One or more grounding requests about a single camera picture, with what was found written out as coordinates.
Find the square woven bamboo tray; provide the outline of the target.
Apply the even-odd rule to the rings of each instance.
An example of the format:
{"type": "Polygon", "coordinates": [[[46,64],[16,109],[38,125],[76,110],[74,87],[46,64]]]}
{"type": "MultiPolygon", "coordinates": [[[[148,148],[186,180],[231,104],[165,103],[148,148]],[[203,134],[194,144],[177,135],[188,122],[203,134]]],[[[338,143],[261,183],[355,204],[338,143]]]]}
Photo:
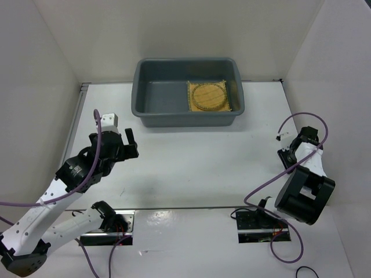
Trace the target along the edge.
{"type": "MultiPolygon", "coordinates": [[[[221,85],[223,84],[224,85],[224,88],[226,89],[226,81],[207,82],[207,83],[219,83],[221,85]]],[[[228,95],[227,95],[227,102],[220,109],[217,109],[215,111],[203,111],[201,109],[198,109],[194,104],[191,103],[191,99],[190,99],[191,89],[193,89],[196,84],[199,84],[199,83],[192,83],[190,81],[187,82],[187,99],[188,99],[189,111],[191,111],[191,112],[227,112],[227,111],[231,111],[232,110],[231,109],[231,106],[230,106],[230,103],[229,103],[229,100],[228,100],[228,95]]]]}

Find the round yellow bamboo plate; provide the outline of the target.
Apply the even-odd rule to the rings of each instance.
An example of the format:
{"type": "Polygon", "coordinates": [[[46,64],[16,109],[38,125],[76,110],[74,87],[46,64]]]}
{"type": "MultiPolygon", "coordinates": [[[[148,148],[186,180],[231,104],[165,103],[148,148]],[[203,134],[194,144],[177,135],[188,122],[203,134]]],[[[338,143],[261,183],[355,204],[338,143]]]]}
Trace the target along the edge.
{"type": "Polygon", "coordinates": [[[203,111],[215,111],[227,102],[227,92],[219,83],[199,83],[191,89],[191,103],[203,111]]]}

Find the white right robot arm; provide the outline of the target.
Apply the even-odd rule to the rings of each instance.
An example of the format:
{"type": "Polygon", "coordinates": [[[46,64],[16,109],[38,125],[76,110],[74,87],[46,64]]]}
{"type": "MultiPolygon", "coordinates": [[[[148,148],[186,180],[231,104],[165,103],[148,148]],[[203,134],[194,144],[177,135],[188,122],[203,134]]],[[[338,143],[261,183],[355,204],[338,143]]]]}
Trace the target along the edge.
{"type": "Polygon", "coordinates": [[[277,151],[286,170],[314,153],[295,169],[288,170],[289,178],[274,204],[279,212],[308,225],[317,221],[336,186],[323,170],[323,148],[317,149],[318,145],[318,130],[307,126],[296,137],[285,133],[277,151]]]}

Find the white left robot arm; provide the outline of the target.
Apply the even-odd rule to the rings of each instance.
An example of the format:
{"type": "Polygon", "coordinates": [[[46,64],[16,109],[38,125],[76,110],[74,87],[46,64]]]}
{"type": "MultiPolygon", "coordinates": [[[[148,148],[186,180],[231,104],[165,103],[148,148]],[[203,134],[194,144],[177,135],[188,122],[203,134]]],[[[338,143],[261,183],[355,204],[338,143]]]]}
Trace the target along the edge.
{"type": "Polygon", "coordinates": [[[30,208],[1,233],[1,263],[6,270],[27,277],[51,253],[86,232],[99,229],[124,234],[127,231],[124,217],[104,201],[93,203],[68,221],[54,224],[69,205],[108,176],[114,164],[138,158],[132,129],[126,129],[125,134],[128,144],[114,131],[90,134],[91,145],[64,162],[40,198],[40,205],[30,208]]]}

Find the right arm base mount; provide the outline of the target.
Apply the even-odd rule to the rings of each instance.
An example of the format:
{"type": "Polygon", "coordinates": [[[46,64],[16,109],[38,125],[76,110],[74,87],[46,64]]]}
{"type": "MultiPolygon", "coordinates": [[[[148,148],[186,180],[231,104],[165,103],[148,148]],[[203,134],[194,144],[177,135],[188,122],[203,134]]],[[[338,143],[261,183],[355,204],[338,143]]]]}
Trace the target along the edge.
{"type": "Polygon", "coordinates": [[[236,221],[238,242],[269,243],[291,241],[287,224],[263,211],[241,207],[235,209],[230,217],[236,221]]]}

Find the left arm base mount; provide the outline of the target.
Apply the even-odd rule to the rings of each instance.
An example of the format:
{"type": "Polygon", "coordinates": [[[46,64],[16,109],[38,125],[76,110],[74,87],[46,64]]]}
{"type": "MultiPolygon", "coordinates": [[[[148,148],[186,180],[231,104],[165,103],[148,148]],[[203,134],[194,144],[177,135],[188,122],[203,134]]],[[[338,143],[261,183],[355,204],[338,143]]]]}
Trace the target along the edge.
{"type": "Polygon", "coordinates": [[[134,210],[115,210],[122,216],[126,225],[114,224],[109,230],[96,229],[84,233],[79,237],[83,246],[114,246],[123,239],[119,246],[131,246],[133,244],[134,210]]]}

